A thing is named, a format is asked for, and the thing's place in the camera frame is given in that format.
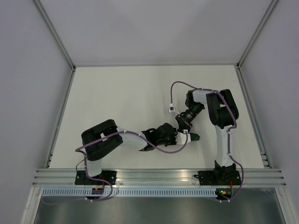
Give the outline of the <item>dark green cloth napkin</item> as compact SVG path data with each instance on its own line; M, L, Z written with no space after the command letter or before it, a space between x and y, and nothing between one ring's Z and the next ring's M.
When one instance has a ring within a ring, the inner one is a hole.
M188 141L192 142L192 141L199 141L200 140L200 136L196 133L188 133Z

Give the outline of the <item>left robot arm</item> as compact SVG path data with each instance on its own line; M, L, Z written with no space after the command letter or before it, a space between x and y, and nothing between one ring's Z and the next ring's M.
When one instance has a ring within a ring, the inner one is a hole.
M125 129L108 119L81 134L86 155L85 178L90 184L96 185L102 179L101 160L118 147L137 149L141 152L154 150L155 147L176 145L177 130L165 123L158 128L150 128L141 133L127 134Z

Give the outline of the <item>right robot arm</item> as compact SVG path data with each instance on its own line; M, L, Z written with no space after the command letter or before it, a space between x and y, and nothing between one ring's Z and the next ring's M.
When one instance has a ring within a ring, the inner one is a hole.
M216 130L217 155L212 171L199 171L195 178L201 186L240 185L241 177L232 156L232 133L237 127L239 111L229 89L220 92L190 90L186 95L187 110L175 117L178 136L191 131L192 122L207 106L211 123Z

